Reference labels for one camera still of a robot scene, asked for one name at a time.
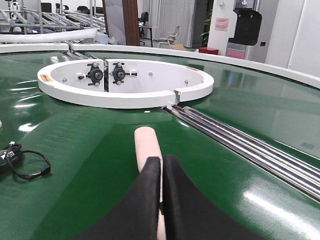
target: paper sign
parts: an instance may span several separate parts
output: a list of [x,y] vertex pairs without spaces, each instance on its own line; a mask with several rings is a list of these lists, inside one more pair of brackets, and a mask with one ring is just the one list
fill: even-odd
[[217,18],[215,20],[215,30],[224,31],[228,30],[229,18]]

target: chair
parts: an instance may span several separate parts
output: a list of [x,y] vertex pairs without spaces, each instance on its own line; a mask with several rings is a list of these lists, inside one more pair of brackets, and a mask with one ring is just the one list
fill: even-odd
[[[139,26],[145,26],[146,22],[149,21],[149,13],[147,11],[144,11],[141,13],[141,17],[139,18]],[[144,38],[145,36],[145,30],[143,28],[140,28],[140,38]],[[143,43],[143,45],[146,45],[145,41],[140,40],[140,43]]]
[[175,43],[176,37],[179,34],[179,29],[180,29],[180,26],[178,25],[176,26],[174,32],[172,31],[168,32],[170,34],[169,36],[159,38],[158,48],[160,47],[161,44],[168,44],[169,48],[172,49],[171,44]]

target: white chair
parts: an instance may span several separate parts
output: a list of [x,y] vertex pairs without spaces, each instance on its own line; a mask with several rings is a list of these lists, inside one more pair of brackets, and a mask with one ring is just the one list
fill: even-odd
[[168,32],[170,34],[169,36],[159,38],[158,48],[160,47],[161,44],[168,44],[169,48],[172,49],[171,44],[175,43],[176,37],[179,34],[179,29],[180,29],[180,26],[176,26],[174,32],[172,31]]

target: roller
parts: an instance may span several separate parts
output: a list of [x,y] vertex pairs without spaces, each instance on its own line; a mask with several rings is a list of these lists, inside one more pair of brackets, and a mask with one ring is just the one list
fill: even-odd
[[[163,159],[156,131],[152,127],[142,126],[134,131],[135,154],[138,170],[141,172],[148,157],[159,157],[161,163],[160,203],[162,203]],[[166,240],[165,218],[159,210],[157,239]]]

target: bolt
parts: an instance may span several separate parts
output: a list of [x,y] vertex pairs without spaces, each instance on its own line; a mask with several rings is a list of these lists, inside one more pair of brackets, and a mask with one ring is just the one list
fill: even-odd
[[116,76],[117,76],[118,78],[120,78],[120,79],[122,79],[122,78],[125,77],[125,75],[124,75],[124,73],[123,73],[122,71],[117,72],[117,73],[116,73]]
[[102,78],[101,72],[96,72],[96,73],[94,74],[94,78],[95,78],[95,79],[101,79],[101,78]]

